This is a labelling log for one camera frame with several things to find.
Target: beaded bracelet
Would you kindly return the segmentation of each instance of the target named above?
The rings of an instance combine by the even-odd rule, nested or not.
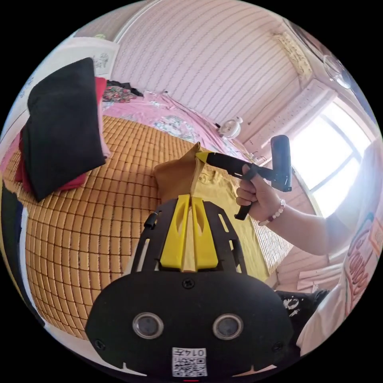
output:
[[[271,215],[266,221],[258,222],[258,226],[265,226],[268,225],[270,222],[274,221],[277,217],[279,217],[286,207],[286,201],[284,199],[280,200],[280,208],[277,212],[275,212],[273,215]]]

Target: hand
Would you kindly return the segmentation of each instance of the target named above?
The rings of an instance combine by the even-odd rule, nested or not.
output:
[[[249,167],[244,165],[242,173],[248,170]],[[259,222],[265,221],[280,208],[278,194],[259,174],[251,181],[241,180],[237,195],[236,201],[240,206],[248,206],[253,202],[249,215]]]

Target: yellow plastic part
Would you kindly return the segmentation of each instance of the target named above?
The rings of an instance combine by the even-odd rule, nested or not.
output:
[[[195,270],[215,268],[218,265],[218,257],[203,200],[197,197],[191,199]]]
[[[202,162],[206,163],[207,161],[207,156],[210,154],[210,153],[213,153],[213,152],[198,152],[195,154],[195,156],[201,160]]]
[[[162,267],[182,269],[189,206],[190,194],[179,195],[160,259]]]

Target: white shirt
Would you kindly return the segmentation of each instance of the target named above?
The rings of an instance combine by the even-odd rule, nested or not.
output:
[[[304,355],[324,342],[358,303],[383,247],[383,141],[365,151],[358,176],[336,215],[354,234],[337,286],[303,328],[297,346]]]

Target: bright window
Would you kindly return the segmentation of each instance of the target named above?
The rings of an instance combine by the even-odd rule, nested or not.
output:
[[[371,141],[336,103],[331,103],[291,141],[291,162],[324,217],[347,195]]]

